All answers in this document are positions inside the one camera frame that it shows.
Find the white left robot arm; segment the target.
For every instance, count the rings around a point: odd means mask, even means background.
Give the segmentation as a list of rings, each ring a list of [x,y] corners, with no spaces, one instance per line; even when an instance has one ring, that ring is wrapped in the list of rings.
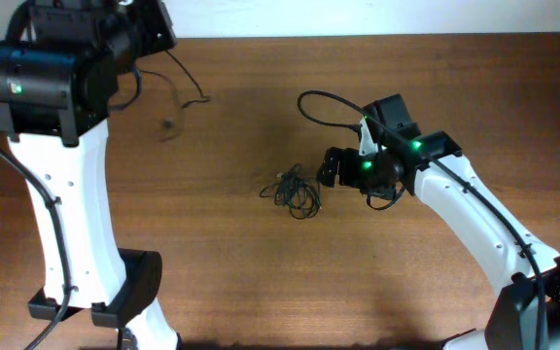
[[[25,1],[0,40],[2,157],[27,184],[45,262],[27,307],[49,329],[89,310],[121,349],[181,344],[158,300],[160,254],[116,243],[105,174],[119,76],[175,44],[160,1]]]

